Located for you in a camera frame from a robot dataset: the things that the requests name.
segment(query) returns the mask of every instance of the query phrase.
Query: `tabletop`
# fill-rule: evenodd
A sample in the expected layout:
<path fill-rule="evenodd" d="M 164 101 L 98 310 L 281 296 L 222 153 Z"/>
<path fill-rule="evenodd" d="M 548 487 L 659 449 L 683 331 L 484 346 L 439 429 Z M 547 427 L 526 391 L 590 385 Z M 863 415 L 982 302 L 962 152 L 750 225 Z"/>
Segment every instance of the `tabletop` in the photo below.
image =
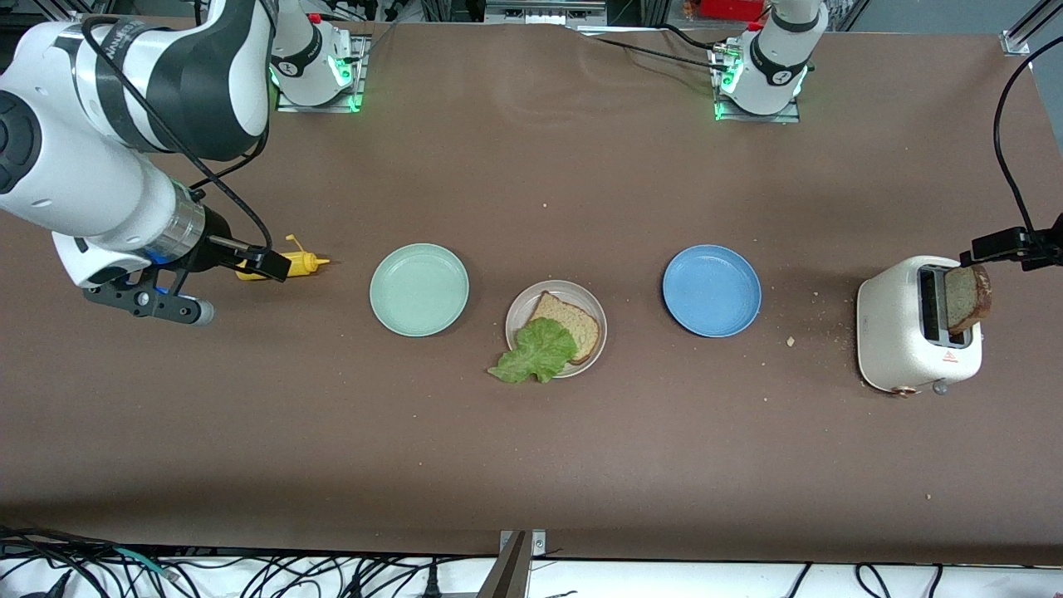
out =
<path fill-rule="evenodd" d="M 992 36 L 893 34 L 828 34 L 814 59 L 802 122 L 715 121 L 694 66 L 558 27 L 396 25 L 361 113 L 274 114 L 226 178 L 335 261 L 284 284 L 193 274 L 205 328 L 86 303 L 46 230 L 0 218 L 0 518 L 126 543 L 486 553 L 543 528 L 576 557 L 1058 563 L 1060 273 L 990 268 L 981 372 L 944 397 L 866 387 L 853 330 L 862 280 L 1019 223 L 991 142 L 1017 59 Z M 1063 161 L 1029 76 L 1002 136 L 1047 226 Z M 425 339 L 368 301 L 411 242 L 470 276 Z M 737 337 L 663 306 L 697 243 L 760 277 Z M 598 297 L 604 354 L 504 385 L 486 370 L 506 311 L 547 278 Z"/>

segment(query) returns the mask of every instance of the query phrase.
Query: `mustard bottle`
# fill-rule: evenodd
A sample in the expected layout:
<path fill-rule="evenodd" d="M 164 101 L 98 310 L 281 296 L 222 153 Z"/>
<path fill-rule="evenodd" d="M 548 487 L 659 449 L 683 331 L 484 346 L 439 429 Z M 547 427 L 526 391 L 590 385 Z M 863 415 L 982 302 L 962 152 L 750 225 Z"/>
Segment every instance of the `mustard bottle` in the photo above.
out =
<path fill-rule="evenodd" d="M 288 253 L 282 253 L 291 261 L 291 266 L 288 267 L 288 277 L 291 276 L 305 276 L 318 271 L 318 266 L 321 263 L 327 263 L 330 259 L 323 257 L 318 257 L 316 253 L 310 253 L 309 251 L 303 249 L 303 244 L 299 242 L 296 235 L 288 235 L 284 237 L 285 240 L 290 240 L 296 243 L 299 251 L 289 251 Z M 242 266 L 247 261 L 240 261 Z M 266 279 L 266 276 L 261 274 L 251 274 L 247 272 L 236 272 L 236 276 L 240 279 Z"/>

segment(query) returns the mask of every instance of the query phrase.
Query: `black cable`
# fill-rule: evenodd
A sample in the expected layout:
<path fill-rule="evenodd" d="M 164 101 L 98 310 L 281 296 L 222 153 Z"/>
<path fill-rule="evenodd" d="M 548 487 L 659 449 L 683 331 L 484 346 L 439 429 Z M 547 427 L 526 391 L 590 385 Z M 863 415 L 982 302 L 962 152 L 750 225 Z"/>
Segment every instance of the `black cable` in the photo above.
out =
<path fill-rule="evenodd" d="M 1031 233 L 1035 228 L 1033 227 L 1033 221 L 1030 219 L 1030 211 L 1026 208 L 1026 202 L 1023 200 L 1023 193 L 1018 190 L 1018 184 L 1015 182 L 1015 177 L 1012 176 L 1011 169 L 1008 168 L 1008 161 L 1003 157 L 1003 150 L 1000 149 L 1000 116 L 1003 114 L 1003 104 L 1008 101 L 1008 95 L 1011 93 L 1011 88 L 1015 85 L 1015 80 L 1018 79 L 1018 75 L 1023 74 L 1026 67 L 1036 59 L 1037 56 L 1044 54 L 1060 44 L 1063 44 L 1063 35 L 1052 39 L 1048 44 L 1045 44 L 1037 51 L 1023 59 L 1023 62 L 1018 65 L 1018 68 L 1015 69 L 1015 72 L 1011 73 L 1011 76 L 1008 79 L 1008 83 L 1003 86 L 1003 90 L 1000 91 L 1000 101 L 997 102 L 996 114 L 993 115 L 993 150 L 996 152 L 997 164 L 1000 165 L 1000 171 L 1003 172 L 1003 177 L 1008 181 L 1008 186 L 1011 187 L 1012 194 L 1015 195 L 1015 204 L 1018 206 L 1018 212 L 1023 215 L 1023 223 L 1026 225 L 1026 229 Z"/>
<path fill-rule="evenodd" d="M 882 587 L 882 594 L 884 594 L 884 596 L 879 596 L 878 594 L 875 594 L 874 592 L 872 592 L 870 587 L 867 587 L 867 584 L 864 583 L 862 575 L 862 570 L 864 568 L 867 568 L 872 573 L 872 575 L 875 576 L 875 579 L 878 580 L 878 584 L 879 586 Z M 941 576 L 944 573 L 945 573 L 945 565 L 941 563 L 934 563 L 933 580 L 931 580 L 930 582 L 930 590 L 927 591 L 927 598 L 934 598 L 934 594 L 938 593 L 938 584 L 941 583 Z M 872 565 L 871 563 L 859 563 L 854 568 L 853 574 L 857 577 L 857 583 L 859 583 L 860 587 L 862 587 L 863 591 L 866 592 L 868 595 L 873 596 L 874 598 L 892 598 L 890 596 L 890 588 L 885 586 L 885 582 L 882 581 L 882 576 L 878 574 L 878 569 L 875 568 L 875 565 Z"/>
<path fill-rule="evenodd" d="M 30 558 L 24 558 L 24 557 L 23 557 L 23 559 L 24 559 L 24 561 L 22 561 L 21 563 L 15 565 L 14 567 L 7 569 L 6 571 L 3 573 L 3 575 L 0 575 L 0 581 L 3 581 L 11 574 L 13 574 L 13 573 L 17 571 L 18 569 L 20 569 L 20 568 L 29 565 L 30 563 L 36 561 L 36 559 L 30 559 Z"/>
<path fill-rule="evenodd" d="M 624 7 L 621 8 L 619 13 L 617 13 L 617 16 L 613 17 L 611 21 L 606 23 L 606 27 L 613 27 L 618 22 L 620 22 L 620 19 L 624 17 L 624 13 L 626 13 L 627 10 L 630 8 L 632 4 L 635 4 L 635 0 L 627 0 L 627 4 L 624 4 Z"/>
<path fill-rule="evenodd" d="M 672 33 L 678 35 L 679 39 L 682 39 L 684 41 L 686 41 L 687 44 L 690 44 L 691 46 L 693 46 L 695 48 L 701 48 L 703 50 L 711 50 L 712 49 L 713 44 L 706 44 L 705 41 L 698 41 L 697 39 L 694 39 L 693 37 L 687 35 L 687 33 L 684 30 L 679 29 L 678 27 L 675 27 L 672 23 L 662 22 L 661 24 L 657 25 L 657 29 L 667 29 L 667 30 L 671 31 Z M 714 44 L 720 44 L 720 41 L 715 41 Z"/>
<path fill-rule="evenodd" d="M 185 596 L 185 598 L 201 598 L 199 590 L 197 590 L 196 588 L 196 584 L 192 583 L 192 578 L 188 577 L 188 574 L 186 574 L 184 571 L 184 569 L 182 569 L 181 567 L 173 566 L 173 565 L 171 565 L 169 563 L 167 563 L 166 565 L 164 565 L 163 569 L 164 570 L 165 569 L 175 570 L 175 571 L 178 571 L 178 574 L 181 575 L 182 578 L 184 578 L 185 583 L 187 583 L 188 587 L 190 587 L 192 590 L 191 594 L 188 594 L 187 592 L 185 592 L 185 590 L 183 587 L 181 587 L 180 585 L 178 585 L 178 583 L 175 581 L 171 580 L 170 584 L 173 585 L 173 587 L 176 587 L 178 592 L 180 592 L 181 594 L 183 594 Z"/>
<path fill-rule="evenodd" d="M 867 587 L 867 584 L 863 582 L 863 576 L 861 571 L 863 570 L 864 567 L 871 569 L 871 573 L 875 576 L 875 579 L 878 580 L 879 586 L 882 587 L 882 594 L 884 594 L 885 596 L 879 596 L 878 594 L 875 594 L 874 592 L 872 592 L 870 587 Z M 882 581 L 882 576 L 878 575 L 878 569 L 875 568 L 875 565 L 872 565 L 871 563 L 858 563 L 856 568 L 853 569 L 853 574 L 857 576 L 857 583 L 859 583 L 860 587 L 862 587 L 863 591 L 866 592 L 868 595 L 873 596 L 874 598 L 892 598 L 890 596 L 890 588 L 885 586 L 885 582 Z"/>
<path fill-rule="evenodd" d="M 367 560 L 371 561 L 372 564 L 369 567 L 367 567 L 365 571 L 355 570 L 355 579 L 351 580 L 351 585 L 349 586 L 349 590 L 344 594 L 341 594 L 341 596 L 349 596 L 350 598 L 362 598 L 361 590 L 365 586 L 369 585 L 370 582 L 372 582 L 373 579 L 376 578 L 376 576 L 386 571 L 388 567 L 392 566 L 407 567 L 407 565 L 399 563 L 399 561 L 402 560 L 401 557 L 393 559 L 383 559 L 379 561 L 375 559 L 367 559 Z M 358 569 L 360 569 L 365 561 L 366 560 L 364 560 L 361 563 L 358 563 Z"/>
<path fill-rule="evenodd" d="M 266 590 L 266 584 L 269 583 L 269 580 L 281 575 L 281 573 L 284 570 L 291 570 L 277 566 L 277 569 L 275 571 L 269 573 L 269 569 L 277 565 L 282 559 L 284 559 L 284 557 L 276 557 L 274 559 L 270 559 L 270 562 L 267 563 L 266 566 L 261 568 L 261 570 L 255 574 L 254 577 L 251 578 L 251 581 L 248 582 L 248 585 L 243 587 L 243 592 L 240 593 L 240 598 L 254 598 L 256 595 L 260 597 L 263 595 L 263 592 Z M 288 562 L 287 566 L 291 566 L 298 560 L 299 557 L 292 557 L 291 561 Z M 251 591 L 251 586 L 255 583 L 255 580 L 258 579 L 259 575 L 263 576 L 261 582 L 258 584 L 257 588 Z"/>
<path fill-rule="evenodd" d="M 258 230 L 263 235 L 265 243 L 261 245 L 249 246 L 248 253 L 249 256 L 251 256 L 252 258 L 260 259 L 263 255 L 269 253 L 273 249 L 273 237 L 270 235 L 269 228 L 266 227 L 266 223 L 263 222 L 261 218 L 259 218 L 258 215 L 255 213 L 254 209 L 252 209 L 251 206 L 248 205 L 240 198 L 240 195 L 236 193 L 236 191 L 231 189 L 229 185 L 222 182 L 222 180 L 218 177 L 218 175 L 215 174 L 214 171 L 210 170 L 210 168 L 207 167 L 207 165 L 204 164 L 203 160 L 199 158 L 199 156 L 193 154 L 191 150 L 189 150 L 188 147 L 181 139 L 178 138 L 176 134 L 173 133 L 173 131 L 169 127 L 169 125 L 166 124 L 166 122 L 158 115 L 158 113 L 155 112 L 155 108 L 151 105 L 151 103 L 148 102 L 147 98 L 145 98 L 144 95 L 140 93 L 140 90 L 137 89 L 135 85 L 133 85 L 133 82 L 130 81 L 128 76 L 125 76 L 125 73 L 122 72 L 122 69 L 119 68 L 117 64 L 115 64 L 115 61 L 113 61 L 111 56 L 108 56 L 106 52 L 103 51 L 103 48 L 100 47 L 100 44 L 97 42 L 96 39 L 92 37 L 92 29 L 95 27 L 101 24 L 115 24 L 118 21 L 119 19 L 115 17 L 86 18 L 81 23 L 81 33 L 85 39 L 85 42 L 88 44 L 89 48 L 91 48 L 92 51 L 96 52 L 96 55 L 99 56 L 100 59 L 102 59 L 111 68 L 111 70 L 114 72 L 118 81 L 121 82 L 122 87 L 124 87 L 125 90 L 129 91 L 131 96 L 133 96 L 133 99 L 136 100 L 138 104 L 140 104 L 140 107 L 142 107 L 144 110 L 148 113 L 148 116 L 155 122 L 158 129 L 162 130 L 162 132 L 167 137 L 166 140 L 168 140 L 171 144 L 176 147 L 178 150 L 182 154 L 184 154 L 184 156 L 188 158 L 188 160 L 191 161 L 192 165 L 196 166 L 196 168 L 200 172 L 202 172 L 204 176 L 206 176 L 212 183 L 214 183 L 214 185 L 218 187 L 221 190 L 221 192 L 225 194 L 225 197 L 232 200 L 233 203 L 235 203 L 237 207 L 239 207 L 248 216 L 248 218 L 250 218 L 251 221 L 255 223 L 255 225 L 258 227 Z"/>
<path fill-rule="evenodd" d="M 332 563 L 333 567 L 331 569 L 321 569 L 321 570 L 315 571 L 315 569 L 318 569 L 318 568 L 324 566 L 326 563 Z M 299 574 L 298 576 L 296 576 L 294 579 L 292 579 L 288 583 L 288 585 L 286 585 L 286 586 L 282 587 L 281 590 L 277 590 L 276 592 L 274 592 L 273 595 L 270 598 L 280 598 L 281 596 L 284 596 L 284 594 L 286 592 L 288 592 L 289 590 L 291 590 L 291 588 L 293 588 L 293 587 L 296 587 L 298 585 L 301 585 L 303 583 L 303 581 L 306 580 L 306 578 L 308 578 L 310 576 L 319 576 L 319 575 L 326 574 L 326 573 L 332 571 L 332 570 L 337 569 L 337 568 L 339 568 L 339 564 L 336 562 L 336 558 L 335 557 L 332 557 L 332 558 L 328 558 L 328 559 L 323 559 L 320 563 L 311 565 L 305 571 L 303 571 L 303 573 Z"/>
<path fill-rule="evenodd" d="M 266 127 L 263 129 L 263 134 L 261 134 L 260 137 L 258 137 L 258 141 L 255 143 L 254 149 L 251 150 L 251 153 L 246 154 L 246 155 L 241 155 L 239 161 L 237 161 L 236 164 L 230 166 L 229 168 L 225 168 L 221 172 L 218 172 L 218 177 L 220 178 L 222 176 L 232 174 L 233 172 L 236 172 L 237 170 L 239 170 L 240 168 L 243 168 L 248 164 L 251 164 L 251 160 L 254 159 L 254 158 L 256 158 L 256 157 L 258 157 L 261 154 L 263 150 L 266 149 L 266 143 L 268 141 L 269 141 L 269 121 L 266 122 Z M 192 189 L 192 190 L 196 190 L 196 189 L 202 187 L 203 185 L 205 185 L 205 184 L 207 184 L 209 182 L 210 182 L 210 178 L 203 178 L 201 181 L 198 181 L 198 182 L 189 185 L 188 188 Z"/>
<path fill-rule="evenodd" d="M 148 569 L 140 567 L 140 570 L 137 573 L 136 577 L 133 577 L 133 575 L 130 574 L 129 563 L 123 563 L 122 568 L 125 569 L 125 579 L 129 580 L 130 586 L 125 590 L 125 592 L 122 592 L 122 595 L 119 598 L 125 598 L 125 596 L 129 595 L 130 592 L 133 593 L 133 598 L 139 598 L 140 594 L 136 591 L 136 582 L 140 579 L 140 576 L 142 576 L 144 573 L 147 571 Z"/>
<path fill-rule="evenodd" d="M 400 583 L 399 587 L 396 587 L 395 591 L 391 593 L 391 598 L 399 598 L 399 593 L 402 592 L 403 587 L 406 587 L 407 583 L 414 581 L 414 578 L 417 577 L 417 571 L 412 571 L 408 575 L 409 577 L 406 578 L 406 581 Z"/>
<path fill-rule="evenodd" d="M 443 598 L 443 593 L 439 591 L 439 567 L 436 559 L 432 559 L 432 566 L 428 567 L 428 581 L 424 584 L 424 592 L 421 598 Z"/>
<path fill-rule="evenodd" d="M 266 559 L 259 559 L 257 557 L 237 557 L 232 561 L 226 561 L 220 565 L 204 565 L 201 563 L 196 563 L 193 561 L 168 561 L 168 564 L 181 565 L 183 567 L 191 567 L 193 569 L 224 569 L 225 567 L 232 567 L 233 565 L 243 562 L 243 561 L 259 561 L 261 563 L 266 562 Z"/>
<path fill-rule="evenodd" d="M 594 37 L 594 39 L 597 39 L 598 41 L 601 41 L 603 44 L 608 44 L 610 46 L 617 46 L 617 47 L 620 47 L 620 48 L 626 48 L 628 50 L 635 50 L 636 52 L 642 52 L 644 54 L 651 54 L 651 55 L 654 55 L 654 56 L 660 56 L 662 58 L 669 58 L 671 61 L 676 61 L 676 62 L 680 62 L 680 63 L 692 64 L 692 65 L 696 65 L 696 66 L 708 68 L 710 70 L 726 70 L 726 68 L 727 68 L 727 67 L 725 67 L 724 65 L 721 65 L 721 64 L 709 64 L 709 63 L 704 63 L 704 62 L 701 62 L 701 61 L 694 61 L 694 59 L 691 59 L 691 58 L 685 58 L 682 56 L 676 56 L 674 54 L 665 54 L 664 52 L 658 52 L 657 50 L 651 50 L 648 48 L 640 48 L 639 46 L 631 46 L 630 44 L 624 44 L 623 41 L 613 41 L 612 39 L 603 39 L 601 37 Z"/>
<path fill-rule="evenodd" d="M 934 565 L 938 571 L 933 575 L 933 581 L 930 582 L 930 591 L 927 592 L 927 598 L 933 598 L 933 595 L 938 592 L 938 584 L 941 583 L 941 576 L 945 573 L 945 565 L 938 563 Z"/>
<path fill-rule="evenodd" d="M 439 559 L 438 561 L 436 561 L 436 565 L 438 566 L 438 565 L 443 565 L 443 564 L 446 564 L 446 563 L 454 563 L 456 561 L 463 561 L 466 559 L 472 559 L 472 558 L 473 557 L 452 557 L 452 558 L 448 558 L 448 559 Z M 409 583 L 409 580 L 412 579 L 414 576 L 416 576 L 418 573 L 420 573 L 420 571 L 422 571 L 422 570 L 424 570 L 424 569 L 426 569 L 426 568 L 428 568 L 431 566 L 432 566 L 431 564 L 429 565 L 416 565 L 410 570 L 408 570 L 408 571 L 406 571 L 404 574 L 400 574 L 400 575 L 398 575 L 398 576 L 389 579 L 388 581 L 385 581 L 381 585 L 376 586 L 372 592 L 370 592 L 369 594 L 367 594 L 365 596 L 365 598 L 373 598 L 373 596 L 375 596 L 376 593 L 378 593 L 379 591 L 384 590 L 385 587 L 391 585 L 392 583 L 394 583 L 394 582 L 396 582 L 396 581 L 399 581 L 399 580 L 401 580 L 403 578 L 407 578 L 406 581 L 403 583 L 403 585 L 406 585 L 406 583 Z"/>
<path fill-rule="evenodd" d="M 51 566 L 51 562 L 52 561 L 58 561 L 58 562 L 63 563 L 64 565 L 67 565 L 68 568 L 73 569 L 85 581 L 87 581 L 88 584 L 92 586 L 92 590 L 95 590 L 101 596 L 101 598 L 109 598 L 109 596 L 107 595 L 107 592 L 100 584 L 100 580 L 96 579 L 96 576 L 94 576 L 88 569 L 86 569 L 85 567 L 81 566 L 79 563 L 74 562 L 69 557 L 67 557 L 65 554 L 62 554 L 60 552 L 54 552 L 50 548 L 45 548 L 44 546 L 39 545 L 38 543 L 30 540 L 29 536 L 27 536 L 24 534 L 21 534 L 21 533 L 18 533 L 16 530 L 4 531 L 4 533 L 5 534 L 10 534 L 10 535 L 15 535 L 15 536 L 21 539 L 24 543 L 27 543 L 27 545 L 31 549 L 35 550 L 36 552 L 38 552 L 43 557 L 45 557 L 48 560 L 49 566 Z"/>
<path fill-rule="evenodd" d="M 811 568 L 812 568 L 811 562 L 805 563 L 805 568 L 802 569 L 800 574 L 797 575 L 797 579 L 794 580 L 794 584 L 790 588 L 790 594 L 787 594 L 787 598 L 794 598 L 794 596 L 797 596 L 797 591 L 800 590 L 800 582 L 805 581 L 805 576 L 808 575 L 808 570 Z"/>

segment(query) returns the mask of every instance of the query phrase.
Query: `bread slice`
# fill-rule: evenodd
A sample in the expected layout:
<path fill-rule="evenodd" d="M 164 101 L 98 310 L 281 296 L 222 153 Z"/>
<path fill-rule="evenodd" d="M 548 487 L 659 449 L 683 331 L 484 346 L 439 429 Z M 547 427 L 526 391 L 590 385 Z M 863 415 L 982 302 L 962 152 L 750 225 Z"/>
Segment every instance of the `bread slice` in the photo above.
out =
<path fill-rule="evenodd" d="M 539 305 L 536 306 L 528 322 L 536 319 L 557 321 L 572 334 L 572 338 L 576 340 L 576 357 L 569 363 L 574 365 L 579 365 L 591 357 L 594 347 L 597 347 L 598 338 L 602 336 L 597 321 L 590 314 L 572 304 L 561 302 L 550 292 L 543 292 L 539 295 Z"/>
<path fill-rule="evenodd" d="M 990 274 L 984 266 L 952 268 L 945 272 L 945 313 L 948 334 L 960 335 L 990 315 Z"/>

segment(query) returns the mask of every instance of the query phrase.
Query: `metal frame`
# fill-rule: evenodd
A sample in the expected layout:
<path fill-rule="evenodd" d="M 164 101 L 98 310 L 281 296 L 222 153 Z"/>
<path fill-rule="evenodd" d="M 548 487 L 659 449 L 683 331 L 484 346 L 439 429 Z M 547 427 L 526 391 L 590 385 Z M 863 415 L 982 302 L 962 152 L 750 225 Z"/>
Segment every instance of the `metal frame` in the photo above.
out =
<path fill-rule="evenodd" d="M 1030 37 L 1051 22 L 1060 12 L 1063 12 L 1063 0 L 1037 0 L 1037 3 L 1023 15 L 1023 18 L 1000 34 L 1000 46 L 1005 53 L 1029 54 L 1028 41 Z"/>
<path fill-rule="evenodd" d="M 867 4 L 871 4 L 871 0 L 857 0 L 854 2 L 853 7 L 849 8 L 849 13 L 845 15 L 845 19 L 838 25 L 838 31 L 853 31 L 853 25 L 857 23 L 857 19 L 863 14 Z"/>
<path fill-rule="evenodd" d="M 509 532 L 509 535 L 503 532 L 502 553 L 491 566 L 491 573 L 487 574 L 487 579 L 476 593 L 476 598 L 525 598 L 528 574 L 532 571 L 532 552 L 536 548 L 544 549 L 546 546 L 546 532 L 537 531 L 542 534 L 542 546 L 538 547 L 535 531 L 521 530 Z"/>

